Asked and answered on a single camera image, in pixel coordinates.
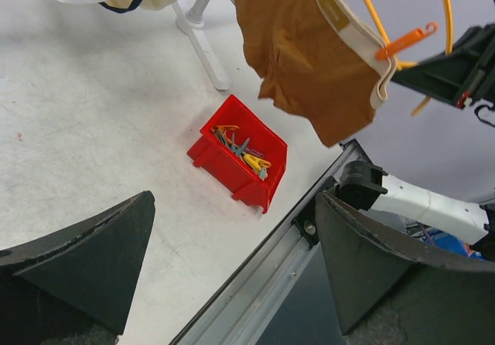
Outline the brown underwear cream waistband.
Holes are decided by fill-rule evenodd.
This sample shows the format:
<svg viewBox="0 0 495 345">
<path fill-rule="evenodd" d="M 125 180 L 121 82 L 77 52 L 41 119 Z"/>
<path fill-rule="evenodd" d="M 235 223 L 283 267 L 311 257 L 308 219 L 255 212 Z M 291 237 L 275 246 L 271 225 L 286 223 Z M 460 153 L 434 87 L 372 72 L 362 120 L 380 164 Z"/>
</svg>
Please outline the brown underwear cream waistband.
<svg viewBox="0 0 495 345">
<path fill-rule="evenodd" d="M 397 69 L 384 39 L 344 0 L 234 0 L 259 95 L 307 118 L 327 147 L 368 126 Z"/>
</svg>

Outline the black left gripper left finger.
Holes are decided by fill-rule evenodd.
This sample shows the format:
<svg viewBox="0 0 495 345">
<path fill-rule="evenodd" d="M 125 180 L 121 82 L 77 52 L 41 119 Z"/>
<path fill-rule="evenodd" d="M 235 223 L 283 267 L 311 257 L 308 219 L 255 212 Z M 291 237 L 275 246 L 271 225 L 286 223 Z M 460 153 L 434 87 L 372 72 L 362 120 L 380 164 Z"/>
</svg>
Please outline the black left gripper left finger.
<svg viewBox="0 0 495 345">
<path fill-rule="evenodd" d="M 1 333 L 125 330 L 155 218 L 147 190 L 86 220 L 1 252 Z"/>
</svg>

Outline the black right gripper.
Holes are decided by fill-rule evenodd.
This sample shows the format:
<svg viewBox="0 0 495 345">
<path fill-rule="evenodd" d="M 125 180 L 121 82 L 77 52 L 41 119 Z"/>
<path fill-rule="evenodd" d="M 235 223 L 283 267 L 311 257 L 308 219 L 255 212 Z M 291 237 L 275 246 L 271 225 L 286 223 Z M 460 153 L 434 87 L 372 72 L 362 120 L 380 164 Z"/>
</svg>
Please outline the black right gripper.
<svg viewBox="0 0 495 345">
<path fill-rule="evenodd" d="M 458 109 L 494 108 L 494 24 L 472 26 L 453 40 L 452 6 L 444 1 L 447 50 L 394 74 L 392 81 Z"/>
</svg>

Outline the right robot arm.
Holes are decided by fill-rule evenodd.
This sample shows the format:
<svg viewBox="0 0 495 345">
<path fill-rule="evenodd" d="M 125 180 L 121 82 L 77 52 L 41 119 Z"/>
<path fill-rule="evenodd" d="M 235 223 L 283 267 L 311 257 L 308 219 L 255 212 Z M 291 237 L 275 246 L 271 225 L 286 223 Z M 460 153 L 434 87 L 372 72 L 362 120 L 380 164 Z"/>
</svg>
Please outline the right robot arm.
<svg viewBox="0 0 495 345">
<path fill-rule="evenodd" d="M 445 51 L 392 80 L 458 109 L 494 109 L 494 25 L 471 26 Z M 468 256 L 494 260 L 494 205 L 455 200 L 413 186 L 366 161 L 348 162 L 333 194 L 357 210 L 396 213 L 456 238 Z"/>
</svg>

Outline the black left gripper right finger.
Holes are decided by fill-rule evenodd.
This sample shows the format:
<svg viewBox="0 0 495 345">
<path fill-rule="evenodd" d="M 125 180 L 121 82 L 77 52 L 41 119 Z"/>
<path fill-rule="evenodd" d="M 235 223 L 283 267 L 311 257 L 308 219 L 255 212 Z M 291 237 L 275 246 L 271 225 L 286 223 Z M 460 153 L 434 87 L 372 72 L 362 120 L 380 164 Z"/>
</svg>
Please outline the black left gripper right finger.
<svg viewBox="0 0 495 345">
<path fill-rule="evenodd" d="M 494 264 L 434 247 L 323 192 L 316 223 L 344 336 L 492 336 Z"/>
</svg>

